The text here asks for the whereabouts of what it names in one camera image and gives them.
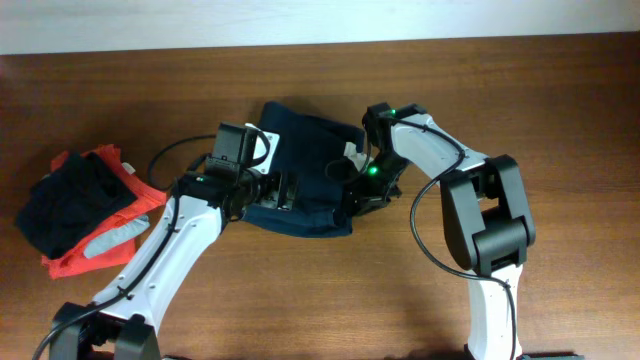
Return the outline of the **dark blue shorts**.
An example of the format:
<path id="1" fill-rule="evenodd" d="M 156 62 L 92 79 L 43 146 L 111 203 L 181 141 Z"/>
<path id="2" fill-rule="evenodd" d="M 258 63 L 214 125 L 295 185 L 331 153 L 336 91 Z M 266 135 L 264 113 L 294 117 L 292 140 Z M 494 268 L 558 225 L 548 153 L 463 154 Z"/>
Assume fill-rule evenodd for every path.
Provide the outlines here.
<path id="1" fill-rule="evenodd" d="M 301 238 L 349 236 L 352 218 L 342 208 L 344 188 L 325 174 L 332 161 L 343 158 L 347 143 L 364 146 L 364 131 L 347 124 L 296 113 L 270 101 L 262 109 L 258 127 L 280 136 L 271 170 L 294 175 L 298 181 L 291 210 L 252 204 L 243 220 L 279 234 Z"/>

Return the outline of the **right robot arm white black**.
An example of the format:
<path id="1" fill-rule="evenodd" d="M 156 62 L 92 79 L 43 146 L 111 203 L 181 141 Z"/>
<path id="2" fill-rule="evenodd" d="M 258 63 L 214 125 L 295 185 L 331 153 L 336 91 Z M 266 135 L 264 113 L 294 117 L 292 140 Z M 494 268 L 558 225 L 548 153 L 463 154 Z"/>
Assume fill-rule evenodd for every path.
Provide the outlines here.
<path id="1" fill-rule="evenodd" d="M 517 162 L 490 157 L 441 129 L 427 111 L 410 104 L 367 108 L 362 124 L 368 148 L 356 158 L 354 179 L 343 204 L 352 216 L 381 210 L 398 197 L 400 175 L 410 165 L 429 179 L 414 199 L 409 226 L 419 248 L 417 209 L 433 187 L 440 190 L 444 238 L 456 263 L 451 268 L 432 254 L 437 267 L 467 280 L 471 329 L 465 351 L 472 359 L 520 359 L 517 286 L 536 230 Z"/>

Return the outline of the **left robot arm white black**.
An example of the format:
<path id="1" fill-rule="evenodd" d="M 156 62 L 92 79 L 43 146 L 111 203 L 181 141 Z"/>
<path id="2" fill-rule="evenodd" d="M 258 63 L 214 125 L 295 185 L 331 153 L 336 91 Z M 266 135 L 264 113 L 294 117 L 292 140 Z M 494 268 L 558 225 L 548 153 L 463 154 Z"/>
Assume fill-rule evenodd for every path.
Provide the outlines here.
<path id="1" fill-rule="evenodd" d="M 64 304 L 33 356 L 98 359 L 111 342 L 111 359 L 158 359 L 164 314 L 191 268 L 225 227 L 251 204 L 275 206 L 285 195 L 271 174 L 280 134 L 252 124 L 224 123 L 211 152 L 175 180 L 155 228 L 133 259 L 90 304 Z"/>

